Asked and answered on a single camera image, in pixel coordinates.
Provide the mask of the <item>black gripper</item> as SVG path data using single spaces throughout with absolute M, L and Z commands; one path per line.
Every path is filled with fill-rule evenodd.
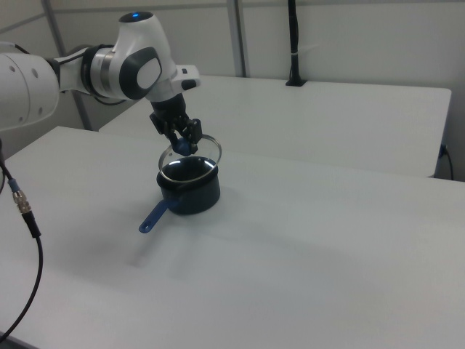
M 179 142 L 176 132 L 182 134 L 182 152 L 196 153 L 202 139 L 201 121 L 188 118 L 183 95 L 177 94 L 168 100 L 150 104 L 153 108 L 150 120 L 157 132 L 165 135 L 172 146 Z

